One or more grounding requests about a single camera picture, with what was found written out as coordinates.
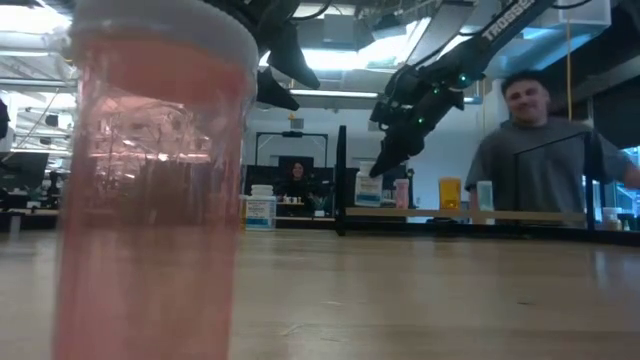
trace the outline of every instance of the label on container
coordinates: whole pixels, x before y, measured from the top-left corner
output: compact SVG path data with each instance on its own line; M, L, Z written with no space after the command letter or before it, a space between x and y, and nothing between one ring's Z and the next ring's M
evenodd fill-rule
M382 202L382 179L358 176L356 178L355 195L356 206L380 206Z
M247 229L273 229L275 227L275 200L247 199Z

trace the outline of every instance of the table surface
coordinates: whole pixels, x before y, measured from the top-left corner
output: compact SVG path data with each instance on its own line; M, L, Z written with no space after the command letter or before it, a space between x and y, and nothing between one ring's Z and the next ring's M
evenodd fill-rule
M53 232L0 242L0 358L49 359ZM231 359L640 358L640 251L247 233Z

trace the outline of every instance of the man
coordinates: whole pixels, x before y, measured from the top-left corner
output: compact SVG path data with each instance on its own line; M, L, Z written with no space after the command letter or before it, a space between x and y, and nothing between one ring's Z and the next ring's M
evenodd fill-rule
M9 130L9 108L0 99L0 139L4 139L7 136Z
M496 210L574 212L584 211L582 175L585 163L582 136L561 141L518 156L519 193L515 194L514 154L544 145L591 128L567 119L548 116L549 92L537 71L524 71L502 84L510 121L489 134L478 147L471 164L465 189L470 192L471 207L477 208L475 186L478 181L493 182ZM603 153L603 178L622 182L628 188L640 188L640 170L604 138L599 139Z

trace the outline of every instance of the bottle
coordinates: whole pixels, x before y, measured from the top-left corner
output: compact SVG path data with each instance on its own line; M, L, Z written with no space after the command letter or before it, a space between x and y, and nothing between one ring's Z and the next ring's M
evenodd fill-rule
M396 185L396 208L409 208L409 179L397 179Z
M360 170L356 174L356 206L380 207L382 204L382 176L369 177L373 165L372 161L360 162Z
M273 231L276 228L277 198L273 196L273 186L252 185L251 196L247 198L247 230Z
M493 211L493 183L491 181L478 181L476 192L480 211Z
M460 178L440 178L440 210L460 209Z
M225 359L255 41L199 0L78 1L70 37L52 358Z

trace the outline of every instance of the monitor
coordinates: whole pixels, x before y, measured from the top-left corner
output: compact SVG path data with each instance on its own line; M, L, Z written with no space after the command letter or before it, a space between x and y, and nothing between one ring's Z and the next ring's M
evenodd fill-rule
M0 153L0 188L11 191L27 186L35 189L42 185L44 170L47 167L47 153Z

